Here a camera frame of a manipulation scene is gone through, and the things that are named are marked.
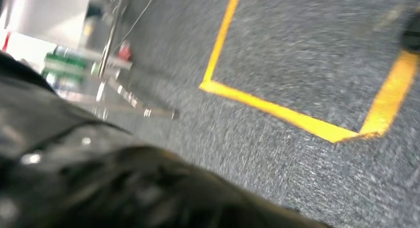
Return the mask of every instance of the shiny black fabric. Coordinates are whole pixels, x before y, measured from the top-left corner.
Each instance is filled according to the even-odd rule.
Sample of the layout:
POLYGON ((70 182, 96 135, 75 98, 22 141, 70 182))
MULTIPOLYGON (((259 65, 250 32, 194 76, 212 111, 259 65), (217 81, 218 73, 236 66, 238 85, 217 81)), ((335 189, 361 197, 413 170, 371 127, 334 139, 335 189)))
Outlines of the shiny black fabric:
POLYGON ((0 228, 329 227, 12 75, 0 79, 0 228))
POLYGON ((37 85, 50 92, 54 90, 49 84, 33 69, 16 61, 10 55, 0 51, 0 76, 18 79, 26 83, 37 85))

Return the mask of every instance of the gray carpet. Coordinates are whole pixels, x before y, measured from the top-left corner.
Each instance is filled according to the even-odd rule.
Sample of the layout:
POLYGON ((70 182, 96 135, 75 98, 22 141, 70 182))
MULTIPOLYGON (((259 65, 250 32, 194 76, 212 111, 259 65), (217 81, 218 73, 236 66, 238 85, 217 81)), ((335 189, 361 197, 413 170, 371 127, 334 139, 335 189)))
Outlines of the gray carpet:
MULTIPOLYGON (((382 138, 331 144, 198 89, 229 0, 155 0, 129 39, 126 85, 180 118, 110 114, 143 140, 335 227, 418 227, 420 86, 382 138)), ((148 0, 132 0, 120 35, 148 0)), ((214 78, 359 130, 419 0, 240 0, 214 78), (404 9, 382 24, 395 6, 404 9)))

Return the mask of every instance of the yellow tape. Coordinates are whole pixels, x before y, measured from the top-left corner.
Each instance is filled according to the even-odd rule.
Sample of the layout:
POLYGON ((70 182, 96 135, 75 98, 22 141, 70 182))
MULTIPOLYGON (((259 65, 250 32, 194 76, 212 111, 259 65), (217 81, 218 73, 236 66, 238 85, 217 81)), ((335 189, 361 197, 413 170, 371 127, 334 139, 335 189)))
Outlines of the yellow tape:
POLYGON ((216 68, 217 61, 222 51, 224 40, 226 39, 227 31, 229 30, 230 22, 232 21, 233 14, 235 13, 236 6, 239 0, 230 0, 226 12, 223 17, 222 25, 219 30, 216 42, 214 44, 213 52, 211 53, 209 64, 206 73, 204 74, 203 81, 211 80, 213 71, 216 68))
POLYGON ((256 107, 332 143, 358 136, 356 132, 295 112, 215 81, 203 82, 200 89, 256 107))
POLYGON ((388 78, 376 95, 360 133, 295 112, 212 81, 211 77, 217 65, 238 2, 239 0, 229 1, 200 89, 258 108, 332 143, 354 137, 381 136, 388 130, 413 83, 419 62, 419 56, 417 55, 401 52, 388 78))
POLYGON ((360 134, 383 135, 392 124, 417 72, 419 56, 401 52, 377 93, 360 134))

